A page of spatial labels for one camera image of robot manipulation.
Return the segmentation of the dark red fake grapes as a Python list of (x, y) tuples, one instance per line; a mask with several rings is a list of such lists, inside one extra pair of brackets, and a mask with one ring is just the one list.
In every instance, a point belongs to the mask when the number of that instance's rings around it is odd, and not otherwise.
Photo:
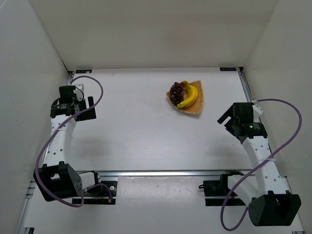
[(184, 100), (183, 86), (175, 82), (170, 88), (170, 101), (173, 105), (177, 106)]

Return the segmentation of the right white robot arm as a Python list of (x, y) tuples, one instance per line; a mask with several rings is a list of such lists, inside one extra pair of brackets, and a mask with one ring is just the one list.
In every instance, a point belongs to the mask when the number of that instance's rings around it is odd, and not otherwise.
[(224, 211), (232, 194), (246, 205), (243, 215), (249, 215), (254, 226), (290, 226), (301, 206), (299, 195), (292, 194), (289, 186), (280, 175), (273, 157), (290, 144), (298, 135), (302, 126), (302, 115), (291, 103), (298, 115), (298, 127), (295, 133), (277, 150), (269, 149), (268, 134), (257, 119), (263, 109), (258, 102), (235, 102), (218, 119), (225, 124), (226, 130), (237, 138), (246, 151), (252, 169), (245, 175), (230, 175), (227, 187), (230, 189), (221, 206), (220, 221), (227, 231), (236, 230), (242, 223), (240, 220), (234, 227), (228, 228), (224, 223)]

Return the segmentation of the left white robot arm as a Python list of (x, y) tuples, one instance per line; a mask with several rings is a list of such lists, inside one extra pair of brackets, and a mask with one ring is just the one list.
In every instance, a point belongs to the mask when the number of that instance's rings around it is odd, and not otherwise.
[[(67, 118), (87, 108), (83, 84), (61, 86), (59, 95), (51, 105), (52, 134)], [(43, 165), (39, 167), (39, 177), (47, 189), (61, 199), (81, 196), (86, 189), (100, 183), (96, 171), (79, 174), (66, 163), (76, 123), (95, 118), (96, 112), (92, 109), (70, 119), (48, 143)]]

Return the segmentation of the yellow fake banana bunch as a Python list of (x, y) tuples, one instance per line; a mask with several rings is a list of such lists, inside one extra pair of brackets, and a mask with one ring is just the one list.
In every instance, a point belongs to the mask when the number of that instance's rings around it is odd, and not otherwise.
[(182, 87), (187, 89), (188, 93), (187, 98), (180, 102), (177, 105), (177, 108), (189, 107), (196, 101), (198, 97), (198, 90), (195, 86), (190, 85), (187, 81), (182, 81), (180, 84), (182, 85)]

